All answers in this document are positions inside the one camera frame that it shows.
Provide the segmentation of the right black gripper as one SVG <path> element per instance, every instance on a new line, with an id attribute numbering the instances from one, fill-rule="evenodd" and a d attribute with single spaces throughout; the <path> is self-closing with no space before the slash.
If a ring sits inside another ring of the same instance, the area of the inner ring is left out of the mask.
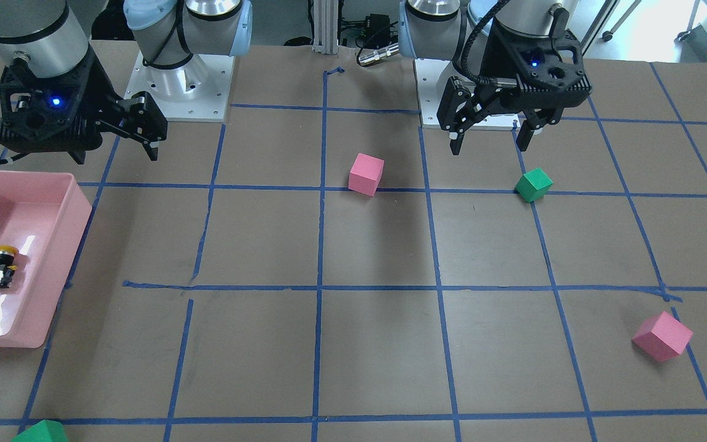
<path id="1" fill-rule="evenodd" d="M 151 161 L 168 137 L 168 120 L 147 91 L 131 98 L 115 92 L 92 47 L 76 67 L 39 78 L 16 56 L 0 78 L 0 144 L 16 153 L 68 153 L 82 165 L 102 133 L 129 138 Z"/>

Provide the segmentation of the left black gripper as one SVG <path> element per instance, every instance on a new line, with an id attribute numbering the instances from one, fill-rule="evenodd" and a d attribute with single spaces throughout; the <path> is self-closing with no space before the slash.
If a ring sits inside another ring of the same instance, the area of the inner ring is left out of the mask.
<path id="1" fill-rule="evenodd" d="M 557 124 L 566 108 L 580 106 L 591 95 L 581 43 L 569 29 L 561 37 L 528 37 L 495 25 L 490 34 L 496 73 L 470 90 L 458 76 L 446 81 L 437 111 L 440 128 L 449 132 L 450 150 L 459 155 L 464 134 L 491 115 L 521 112 L 525 116 L 518 149 L 525 153 L 533 135 Z M 514 79 L 506 88 L 502 79 Z"/>

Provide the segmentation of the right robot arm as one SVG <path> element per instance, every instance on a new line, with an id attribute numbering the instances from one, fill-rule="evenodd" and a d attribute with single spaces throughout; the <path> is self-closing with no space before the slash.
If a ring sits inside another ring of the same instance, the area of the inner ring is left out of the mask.
<path id="1" fill-rule="evenodd" d="M 32 153 L 67 153 L 81 165 L 102 134 L 129 138 L 155 161 L 168 138 L 165 106 L 218 99 L 206 58 L 247 54 L 250 1 L 123 1 L 145 79 L 142 90 L 116 92 L 91 47 L 94 17 L 68 1 L 0 1 L 0 165 Z"/>

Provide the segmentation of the green cube near left arm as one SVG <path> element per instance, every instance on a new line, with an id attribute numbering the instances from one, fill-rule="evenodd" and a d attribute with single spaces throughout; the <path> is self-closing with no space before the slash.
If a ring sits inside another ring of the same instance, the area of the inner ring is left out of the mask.
<path id="1" fill-rule="evenodd" d="M 522 174 L 514 190 L 525 202 L 532 203 L 541 199 L 553 184 L 554 181 L 544 169 L 534 168 Z"/>

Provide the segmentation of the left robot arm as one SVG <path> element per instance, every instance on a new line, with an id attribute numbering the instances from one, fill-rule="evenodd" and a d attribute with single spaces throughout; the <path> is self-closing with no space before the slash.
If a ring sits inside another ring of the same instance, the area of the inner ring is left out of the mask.
<path id="1" fill-rule="evenodd" d="M 521 114 L 518 148 L 592 92 L 581 43 L 568 28 L 575 1 L 402 1 L 405 58 L 449 61 L 436 112 L 460 153 L 464 134 L 493 115 Z"/>

